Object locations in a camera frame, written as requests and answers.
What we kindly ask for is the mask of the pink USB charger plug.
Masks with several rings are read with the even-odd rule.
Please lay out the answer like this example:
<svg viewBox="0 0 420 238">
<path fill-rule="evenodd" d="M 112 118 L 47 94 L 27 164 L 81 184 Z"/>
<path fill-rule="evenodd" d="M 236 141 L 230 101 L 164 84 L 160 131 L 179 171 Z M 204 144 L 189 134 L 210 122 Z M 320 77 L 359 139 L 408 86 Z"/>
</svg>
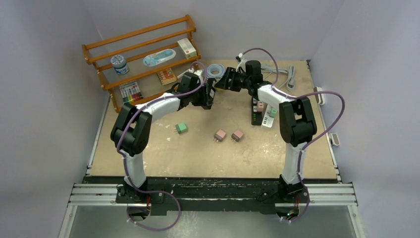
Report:
<svg viewBox="0 0 420 238">
<path fill-rule="evenodd" d="M 219 129 L 215 135 L 214 135 L 214 140 L 216 142 L 222 142 L 226 137 L 226 132 L 222 129 Z"/>
</svg>

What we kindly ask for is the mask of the white power strip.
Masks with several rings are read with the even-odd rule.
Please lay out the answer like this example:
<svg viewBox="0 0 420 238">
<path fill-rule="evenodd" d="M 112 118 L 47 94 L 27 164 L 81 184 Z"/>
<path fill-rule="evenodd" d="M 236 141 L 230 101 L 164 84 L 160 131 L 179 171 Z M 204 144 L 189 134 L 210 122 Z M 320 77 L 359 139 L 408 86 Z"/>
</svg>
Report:
<svg viewBox="0 0 420 238">
<path fill-rule="evenodd" d="M 274 118 L 269 117 L 269 113 L 270 113 L 271 108 L 272 108 L 272 106 L 270 106 L 270 105 L 266 106 L 265 113 L 264 113 L 263 119 L 262 119 L 262 124 L 261 124 L 262 127 L 272 128 Z"/>
</svg>

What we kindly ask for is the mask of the long black power strip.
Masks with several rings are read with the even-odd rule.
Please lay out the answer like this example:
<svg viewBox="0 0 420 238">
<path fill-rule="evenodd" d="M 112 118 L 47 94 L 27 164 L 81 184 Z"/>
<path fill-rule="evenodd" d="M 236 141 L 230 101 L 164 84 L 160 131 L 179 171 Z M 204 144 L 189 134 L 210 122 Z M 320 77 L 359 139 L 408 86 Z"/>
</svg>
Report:
<svg viewBox="0 0 420 238">
<path fill-rule="evenodd" d="M 263 112 L 259 113 L 256 110 L 258 100 L 254 97 L 251 98 L 251 125 L 261 126 L 263 120 Z"/>
</svg>

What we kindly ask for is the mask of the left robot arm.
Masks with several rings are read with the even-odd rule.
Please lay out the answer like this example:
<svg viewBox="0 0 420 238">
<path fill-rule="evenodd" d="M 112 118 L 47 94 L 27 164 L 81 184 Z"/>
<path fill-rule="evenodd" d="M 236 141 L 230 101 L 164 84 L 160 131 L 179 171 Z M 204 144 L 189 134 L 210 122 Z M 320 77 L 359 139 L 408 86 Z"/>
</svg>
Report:
<svg viewBox="0 0 420 238">
<path fill-rule="evenodd" d="M 158 98 L 141 105 L 126 103 L 121 108 L 110 138 L 122 156 L 125 171 L 124 185 L 128 196 L 136 203 L 146 200 L 147 176 L 143 165 L 143 151 L 149 142 L 151 126 L 157 119 L 177 112 L 189 104 L 211 109 L 215 97 L 216 79 L 200 78 L 185 73 L 180 82 L 172 85 Z"/>
</svg>

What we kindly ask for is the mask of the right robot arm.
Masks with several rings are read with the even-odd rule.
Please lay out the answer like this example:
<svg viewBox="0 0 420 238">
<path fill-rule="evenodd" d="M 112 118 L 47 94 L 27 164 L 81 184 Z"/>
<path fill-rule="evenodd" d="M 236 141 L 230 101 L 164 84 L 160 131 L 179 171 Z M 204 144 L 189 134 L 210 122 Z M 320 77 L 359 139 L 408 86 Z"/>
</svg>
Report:
<svg viewBox="0 0 420 238">
<path fill-rule="evenodd" d="M 279 131 L 286 144 L 285 163 L 279 177 L 278 195 L 285 202 L 291 201 L 304 189 L 303 160 L 305 149 L 317 133 L 317 125 L 309 98 L 293 98 L 277 91 L 263 79 L 262 66 L 257 60 L 245 62 L 244 69 L 228 67 L 216 88 L 248 94 L 278 111 Z"/>
</svg>

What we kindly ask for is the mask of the green USB charger plug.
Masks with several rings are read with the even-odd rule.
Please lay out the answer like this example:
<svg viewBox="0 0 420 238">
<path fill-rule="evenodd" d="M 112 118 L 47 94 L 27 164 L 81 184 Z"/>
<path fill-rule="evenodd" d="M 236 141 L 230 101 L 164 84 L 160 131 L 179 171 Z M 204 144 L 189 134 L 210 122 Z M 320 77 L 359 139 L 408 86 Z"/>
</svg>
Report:
<svg viewBox="0 0 420 238">
<path fill-rule="evenodd" d="M 183 134 L 188 131 L 188 128 L 186 123 L 182 122 L 175 125 L 175 130 L 178 134 Z"/>
</svg>

